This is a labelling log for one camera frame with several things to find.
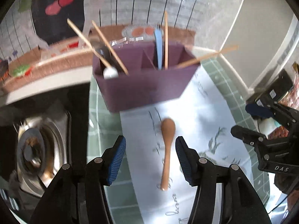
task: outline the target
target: gas stove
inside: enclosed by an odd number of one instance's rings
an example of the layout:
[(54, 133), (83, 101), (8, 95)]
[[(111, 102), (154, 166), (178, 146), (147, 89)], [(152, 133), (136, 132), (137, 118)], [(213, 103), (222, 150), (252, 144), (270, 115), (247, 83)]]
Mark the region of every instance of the gas stove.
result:
[[(71, 116), (66, 110), (50, 111), (43, 115), (26, 118), (15, 129), (18, 132), (17, 175), (20, 188), (34, 196), (41, 197), (60, 167), (70, 162)], [(40, 142), (27, 139), (20, 141), (28, 129), (38, 129)], [(43, 144), (44, 154), (40, 154)]]

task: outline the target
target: metal screw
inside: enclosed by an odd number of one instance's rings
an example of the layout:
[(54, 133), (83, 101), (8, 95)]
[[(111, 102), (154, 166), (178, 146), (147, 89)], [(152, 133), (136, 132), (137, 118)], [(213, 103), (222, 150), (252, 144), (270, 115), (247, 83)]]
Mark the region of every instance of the metal screw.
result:
[(199, 159), (199, 162), (205, 164), (205, 163), (207, 163), (207, 159), (202, 157), (202, 158)]
[(97, 157), (94, 161), (95, 161), (95, 163), (101, 163), (103, 161), (103, 159), (100, 157)]
[(231, 166), (231, 168), (233, 169), (233, 170), (238, 170), (239, 169), (239, 166), (237, 165), (237, 164), (233, 164), (232, 166)]
[(67, 170), (69, 168), (70, 168), (70, 165), (68, 163), (62, 165), (63, 170)]

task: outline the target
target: blue object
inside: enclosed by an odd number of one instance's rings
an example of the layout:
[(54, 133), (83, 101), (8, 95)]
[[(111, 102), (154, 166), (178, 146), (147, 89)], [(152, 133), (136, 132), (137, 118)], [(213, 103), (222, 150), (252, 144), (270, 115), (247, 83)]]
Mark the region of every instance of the blue object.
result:
[(17, 54), (18, 54), (18, 51), (17, 51), (17, 50), (14, 50), (14, 51), (13, 51), (13, 57), (16, 57)]
[(274, 124), (275, 124), (275, 126), (276, 126), (277, 128), (281, 126), (281, 124), (278, 123), (276, 120), (274, 120)]
[(251, 116), (260, 116), (266, 119), (274, 116), (270, 109), (259, 106), (256, 103), (246, 105), (245, 110)]
[(155, 42), (156, 42), (156, 51), (157, 51), (157, 59), (158, 59), (158, 70), (162, 70), (162, 32), (160, 30), (160, 26), (157, 25), (157, 28), (154, 31)]
[(115, 147), (116, 149), (113, 149), (115, 151), (115, 154), (108, 167), (107, 182), (110, 185), (113, 183), (114, 180), (116, 180), (119, 168), (121, 166), (121, 162), (123, 160), (124, 153), (126, 151), (126, 139), (123, 136), (119, 136), (113, 148)]

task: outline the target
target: stove burner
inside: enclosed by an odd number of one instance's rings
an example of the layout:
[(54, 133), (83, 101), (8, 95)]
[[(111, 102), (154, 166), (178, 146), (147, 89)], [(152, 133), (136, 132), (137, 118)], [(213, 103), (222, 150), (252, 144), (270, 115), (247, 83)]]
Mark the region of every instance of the stove burner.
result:
[(17, 161), (22, 172), (30, 176), (42, 175), (46, 168), (46, 146), (37, 128), (26, 130), (17, 146)]
[[(41, 197), (60, 167), (68, 162), (70, 121), (68, 111), (55, 110), (21, 122), (17, 173), (23, 191)], [(35, 134), (26, 136), (32, 130)]]

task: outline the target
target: wooden spoon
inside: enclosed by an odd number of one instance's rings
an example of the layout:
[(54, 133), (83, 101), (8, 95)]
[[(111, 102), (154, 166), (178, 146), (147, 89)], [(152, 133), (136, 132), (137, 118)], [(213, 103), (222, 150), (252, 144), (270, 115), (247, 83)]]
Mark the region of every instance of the wooden spoon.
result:
[(175, 134), (175, 123), (172, 119), (164, 119), (161, 123), (161, 131), (165, 145), (164, 167), (161, 180), (161, 190), (168, 189), (170, 169), (170, 149)]

